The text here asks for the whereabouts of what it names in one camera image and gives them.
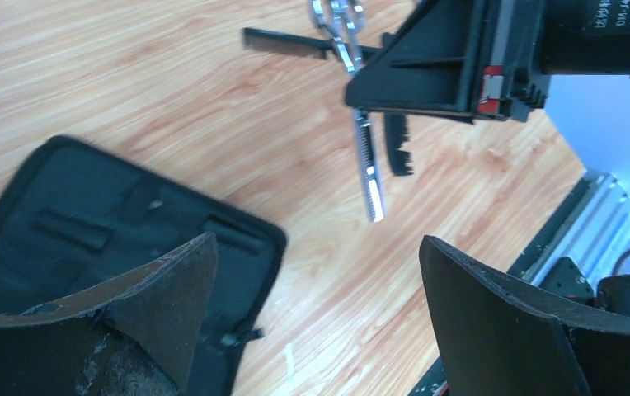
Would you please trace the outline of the silver thinning scissors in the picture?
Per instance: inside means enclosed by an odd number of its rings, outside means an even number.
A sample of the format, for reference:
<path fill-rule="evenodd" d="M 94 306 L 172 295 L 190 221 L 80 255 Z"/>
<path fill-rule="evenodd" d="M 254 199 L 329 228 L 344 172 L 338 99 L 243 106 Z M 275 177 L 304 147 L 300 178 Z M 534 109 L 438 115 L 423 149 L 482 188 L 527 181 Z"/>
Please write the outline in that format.
<path fill-rule="evenodd" d="M 357 38 L 365 25 L 364 9 L 360 2 L 313 0 L 310 2 L 310 12 L 313 25 L 331 42 L 335 55 L 349 77 L 355 77 L 363 67 L 363 50 Z M 352 116 L 366 213 L 371 222 L 379 222 L 385 217 L 385 209 L 369 114 L 354 107 Z"/>

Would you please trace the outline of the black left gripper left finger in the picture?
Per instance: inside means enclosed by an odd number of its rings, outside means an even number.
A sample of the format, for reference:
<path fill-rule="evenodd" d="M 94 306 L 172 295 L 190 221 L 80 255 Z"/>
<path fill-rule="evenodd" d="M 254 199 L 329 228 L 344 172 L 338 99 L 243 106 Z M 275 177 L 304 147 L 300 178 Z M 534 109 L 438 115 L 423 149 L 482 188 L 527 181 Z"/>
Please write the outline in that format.
<path fill-rule="evenodd" d="M 218 263 L 203 233 L 158 259 L 19 314 L 0 313 L 0 395 L 176 395 Z"/>

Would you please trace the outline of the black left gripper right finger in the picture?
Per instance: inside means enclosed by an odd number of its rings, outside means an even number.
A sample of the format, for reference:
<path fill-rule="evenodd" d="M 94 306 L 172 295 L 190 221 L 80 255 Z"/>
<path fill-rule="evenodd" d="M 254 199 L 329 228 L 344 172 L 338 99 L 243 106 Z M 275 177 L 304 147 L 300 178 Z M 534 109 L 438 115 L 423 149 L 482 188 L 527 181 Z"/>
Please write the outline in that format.
<path fill-rule="evenodd" d="M 630 395 L 630 276 L 582 302 L 491 268 L 443 240 L 421 274 L 453 395 Z"/>

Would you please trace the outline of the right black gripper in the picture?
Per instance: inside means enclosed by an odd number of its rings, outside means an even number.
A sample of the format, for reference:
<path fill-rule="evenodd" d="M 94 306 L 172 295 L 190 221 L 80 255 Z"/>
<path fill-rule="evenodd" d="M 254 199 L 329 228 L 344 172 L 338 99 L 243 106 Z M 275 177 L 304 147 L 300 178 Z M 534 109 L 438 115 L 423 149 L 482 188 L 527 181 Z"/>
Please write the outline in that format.
<path fill-rule="evenodd" d="M 525 122 L 543 109 L 546 1 L 422 1 L 346 85 L 369 111 Z"/>

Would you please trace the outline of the black zip tool case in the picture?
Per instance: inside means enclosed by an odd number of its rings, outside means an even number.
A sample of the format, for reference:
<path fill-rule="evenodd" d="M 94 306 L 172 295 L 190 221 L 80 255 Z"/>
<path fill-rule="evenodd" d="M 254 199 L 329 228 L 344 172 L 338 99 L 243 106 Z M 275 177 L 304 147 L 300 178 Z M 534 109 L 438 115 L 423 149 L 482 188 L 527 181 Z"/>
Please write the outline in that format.
<path fill-rule="evenodd" d="M 203 233 L 218 263 L 186 388 L 229 395 L 287 238 L 278 226 L 56 136 L 0 196 L 0 314 L 63 298 L 148 264 Z"/>

